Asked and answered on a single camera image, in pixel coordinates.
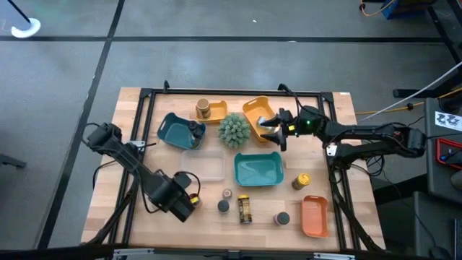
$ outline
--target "white label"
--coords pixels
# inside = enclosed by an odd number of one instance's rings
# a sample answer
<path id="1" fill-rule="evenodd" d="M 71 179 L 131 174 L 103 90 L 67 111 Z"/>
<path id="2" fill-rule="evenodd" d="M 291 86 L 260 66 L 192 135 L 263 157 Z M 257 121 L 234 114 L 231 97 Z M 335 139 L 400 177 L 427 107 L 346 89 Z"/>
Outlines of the white label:
<path id="1" fill-rule="evenodd" d="M 327 146 L 327 155 L 328 156 L 335 156 L 335 154 L 337 153 L 337 146 L 336 145 L 329 145 Z"/>
<path id="2" fill-rule="evenodd" d="M 462 131 L 462 116 L 435 111 L 435 125 Z"/>

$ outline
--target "white cable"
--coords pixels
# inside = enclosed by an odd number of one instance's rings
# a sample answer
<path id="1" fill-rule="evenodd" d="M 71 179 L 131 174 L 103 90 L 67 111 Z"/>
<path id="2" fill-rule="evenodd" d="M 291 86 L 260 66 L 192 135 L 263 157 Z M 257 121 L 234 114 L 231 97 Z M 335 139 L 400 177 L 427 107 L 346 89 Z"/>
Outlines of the white cable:
<path id="1" fill-rule="evenodd" d="M 400 101 L 394 103 L 393 105 L 389 105 L 388 107 L 386 107 L 386 108 L 384 108 L 384 109 L 378 111 L 377 113 L 374 113 L 374 114 L 372 114 L 372 115 L 370 115 L 370 116 L 368 116 L 368 117 L 366 117 L 366 118 L 363 118 L 363 119 L 359 120 L 358 122 L 361 122 L 361 121 L 364 121 L 364 120 L 366 120 L 366 119 L 369 119 L 369 118 L 371 118 L 371 117 L 373 117 L 373 116 L 376 116 L 376 115 L 382 113 L 383 111 L 388 110 L 388 109 L 394 107 L 395 105 L 398 105 L 398 104 L 400 104 L 400 103 L 402 103 L 402 102 L 404 102 L 404 101 L 406 101 L 406 100 L 408 100 L 408 99 L 411 99 L 411 98 L 415 97 L 416 95 L 420 94 L 420 93 L 423 92 L 424 90 L 433 87 L 434 85 L 436 85 L 437 83 L 439 83 L 439 81 L 441 81 L 441 80 L 444 79 L 446 76 L 448 76 L 451 72 L 453 72 L 454 70 L 456 70 L 460 65 L 462 65 L 462 62 L 460 62 L 459 64 L 455 65 L 452 69 L 450 69 L 448 72 L 444 73 L 441 77 L 439 77 L 438 79 L 436 79 L 434 82 L 430 83 L 428 86 L 424 87 L 423 89 L 421 89 L 421 90 L 415 92 L 414 94 L 412 94 L 412 95 L 410 95 L 410 96 L 404 98 L 403 100 L 400 100 Z"/>

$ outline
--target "green succulent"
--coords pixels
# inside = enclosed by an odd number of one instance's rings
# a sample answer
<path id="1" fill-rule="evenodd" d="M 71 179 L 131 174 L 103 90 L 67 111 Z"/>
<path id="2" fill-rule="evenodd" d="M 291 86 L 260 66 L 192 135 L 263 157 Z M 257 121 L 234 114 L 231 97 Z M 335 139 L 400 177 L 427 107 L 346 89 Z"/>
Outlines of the green succulent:
<path id="1" fill-rule="evenodd" d="M 239 148 L 250 138 L 250 125 L 236 113 L 227 115 L 219 123 L 218 137 L 230 148 Z"/>

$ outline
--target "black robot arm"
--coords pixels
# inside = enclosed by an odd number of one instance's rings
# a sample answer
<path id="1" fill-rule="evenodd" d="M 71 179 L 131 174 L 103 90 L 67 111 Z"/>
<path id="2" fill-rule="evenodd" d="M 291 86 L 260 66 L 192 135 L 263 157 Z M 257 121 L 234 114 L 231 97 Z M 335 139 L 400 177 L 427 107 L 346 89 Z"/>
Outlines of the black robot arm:
<path id="1" fill-rule="evenodd" d="M 163 212 L 171 211 L 181 222 L 185 222 L 194 211 L 194 205 L 185 191 L 191 179 L 183 172 L 176 173 L 173 178 L 162 170 L 153 173 L 139 161 L 138 147 L 132 143 L 122 144 L 121 138 L 122 133 L 117 126 L 104 123 L 83 142 L 93 152 L 114 158 L 135 180 L 140 181 L 151 203 Z"/>
<path id="2" fill-rule="evenodd" d="M 349 169 L 356 159 L 366 159 L 377 155 L 400 155 L 403 157 L 420 157 L 425 152 L 426 136 L 418 129 L 401 123 L 386 123 L 381 126 L 345 126 L 331 121 L 317 108 L 303 106 L 299 116 L 292 116 L 290 111 L 279 109 L 272 119 L 261 123 L 262 126 L 279 126 L 273 134 L 261 136 L 287 148 L 288 136 L 313 134 L 327 148 L 329 162 L 339 169 Z M 350 144 L 332 143 L 342 139 L 362 139 L 369 144 L 352 146 Z"/>

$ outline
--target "teal bowl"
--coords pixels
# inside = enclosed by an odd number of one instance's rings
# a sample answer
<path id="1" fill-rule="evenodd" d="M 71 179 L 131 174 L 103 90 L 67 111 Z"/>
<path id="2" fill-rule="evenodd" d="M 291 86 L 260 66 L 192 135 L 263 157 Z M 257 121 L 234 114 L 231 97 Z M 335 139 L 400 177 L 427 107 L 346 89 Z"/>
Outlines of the teal bowl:
<path id="1" fill-rule="evenodd" d="M 168 113 L 157 130 L 157 137 L 170 145 L 185 150 L 197 150 L 201 146 L 204 138 L 202 138 L 199 145 L 195 147 L 191 132 L 188 129 L 188 122 L 189 120 L 177 117 L 175 113 Z M 199 128 L 204 131 L 205 136 L 205 123 L 198 123 L 198 125 Z"/>
<path id="2" fill-rule="evenodd" d="M 284 167 L 278 152 L 264 155 L 236 154 L 235 179 L 241 186 L 274 186 L 284 180 Z"/>

